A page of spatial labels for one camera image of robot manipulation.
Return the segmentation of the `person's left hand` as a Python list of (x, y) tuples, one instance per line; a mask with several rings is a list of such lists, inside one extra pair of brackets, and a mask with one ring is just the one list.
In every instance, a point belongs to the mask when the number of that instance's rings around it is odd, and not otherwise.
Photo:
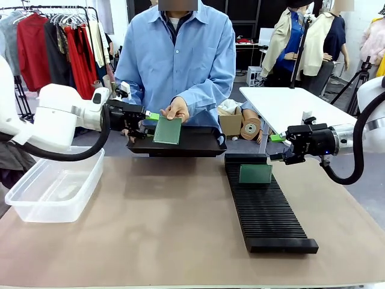
[(180, 119), (185, 123), (189, 119), (189, 111), (186, 102), (180, 96), (175, 97), (171, 104), (164, 110), (161, 110), (161, 115), (168, 120)]

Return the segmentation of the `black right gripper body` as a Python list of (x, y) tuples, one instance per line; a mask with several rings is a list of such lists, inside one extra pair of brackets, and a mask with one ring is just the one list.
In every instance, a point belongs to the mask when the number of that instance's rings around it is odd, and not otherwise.
[(325, 123), (289, 126), (285, 133), (295, 155), (322, 156), (336, 151), (334, 134)]

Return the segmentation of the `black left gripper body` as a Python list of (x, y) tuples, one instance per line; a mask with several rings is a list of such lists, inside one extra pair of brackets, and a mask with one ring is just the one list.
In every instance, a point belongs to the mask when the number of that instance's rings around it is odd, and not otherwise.
[(113, 131), (127, 130), (128, 136), (146, 136), (147, 130), (140, 128), (140, 122), (146, 118), (142, 105), (128, 104), (123, 101), (107, 101), (110, 128)]

